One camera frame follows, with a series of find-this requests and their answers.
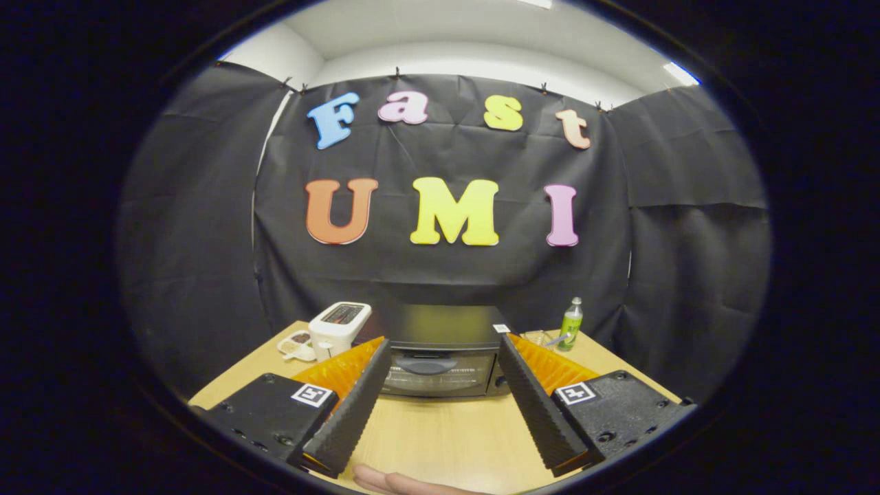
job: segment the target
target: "white label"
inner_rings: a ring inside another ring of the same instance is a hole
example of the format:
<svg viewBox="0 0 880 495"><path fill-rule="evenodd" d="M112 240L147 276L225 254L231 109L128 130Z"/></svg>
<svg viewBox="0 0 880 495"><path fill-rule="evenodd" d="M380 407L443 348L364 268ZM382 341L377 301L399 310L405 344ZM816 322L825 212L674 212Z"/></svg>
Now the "white label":
<svg viewBox="0 0 880 495"><path fill-rule="evenodd" d="M319 387L306 383L290 398L310 406L319 407L333 393L329 388Z"/></svg>
<svg viewBox="0 0 880 495"><path fill-rule="evenodd" d="M562 397L562 400L569 406L571 404L589 401L596 396L596 392L590 390L590 388L583 383L576 383L567 387L557 388L556 393L559 394L559 397Z"/></svg>

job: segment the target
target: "yellow letter m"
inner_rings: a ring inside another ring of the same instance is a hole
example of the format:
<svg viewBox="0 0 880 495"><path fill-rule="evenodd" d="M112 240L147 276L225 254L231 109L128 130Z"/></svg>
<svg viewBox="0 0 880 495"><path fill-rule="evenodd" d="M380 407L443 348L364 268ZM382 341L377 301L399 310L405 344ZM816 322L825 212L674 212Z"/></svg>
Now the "yellow letter m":
<svg viewBox="0 0 880 495"><path fill-rule="evenodd" d="M446 182L438 177L421 177L413 181L419 191L419 224L409 239L415 244L437 244L440 234L434 230L434 218L450 244L467 222L461 236L468 246L494 246L498 234L493 224L493 201L498 184L492 181L471 181L457 202Z"/></svg>

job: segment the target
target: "ceiling light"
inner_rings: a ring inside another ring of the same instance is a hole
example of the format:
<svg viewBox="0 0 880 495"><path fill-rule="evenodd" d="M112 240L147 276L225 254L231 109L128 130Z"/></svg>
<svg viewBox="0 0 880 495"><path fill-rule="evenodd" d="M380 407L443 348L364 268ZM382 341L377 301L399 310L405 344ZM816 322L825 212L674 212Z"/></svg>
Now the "ceiling light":
<svg viewBox="0 0 880 495"><path fill-rule="evenodd" d="M550 5L553 3L553 0L519 0L523 4L534 5L536 7L540 7L542 9L549 9Z"/></svg>
<svg viewBox="0 0 880 495"><path fill-rule="evenodd" d="M700 81L695 79L692 75L690 75L687 70L678 67L675 63L669 62L663 66L664 69L669 71L672 76L681 81L681 84L685 86L693 86L698 85Z"/></svg>

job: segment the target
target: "bottle label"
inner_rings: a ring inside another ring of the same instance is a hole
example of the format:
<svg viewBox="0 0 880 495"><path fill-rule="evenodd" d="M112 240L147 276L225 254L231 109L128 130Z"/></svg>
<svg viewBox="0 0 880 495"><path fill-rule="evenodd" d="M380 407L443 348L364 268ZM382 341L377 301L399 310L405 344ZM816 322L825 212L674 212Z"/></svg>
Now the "bottle label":
<svg viewBox="0 0 880 495"><path fill-rule="evenodd" d="M573 345L575 345L575 339L577 339L577 334L581 330L581 321L583 321L583 316L578 316L576 318L572 318L567 314L562 319L562 325L559 329L559 335L563 336L566 333L571 334L568 338L561 340L559 342L559 348L563 350L571 349Z"/></svg>

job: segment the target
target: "toaster oven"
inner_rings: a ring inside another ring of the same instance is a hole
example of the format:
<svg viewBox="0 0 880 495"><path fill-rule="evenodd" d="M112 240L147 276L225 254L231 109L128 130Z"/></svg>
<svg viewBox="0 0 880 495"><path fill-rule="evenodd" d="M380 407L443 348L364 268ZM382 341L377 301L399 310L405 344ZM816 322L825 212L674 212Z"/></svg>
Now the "toaster oven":
<svg viewBox="0 0 880 495"><path fill-rule="evenodd" d="M376 308L353 344L390 341L392 363L382 394L478 397L510 392L498 365L507 325L491 306L402 305Z"/></svg>

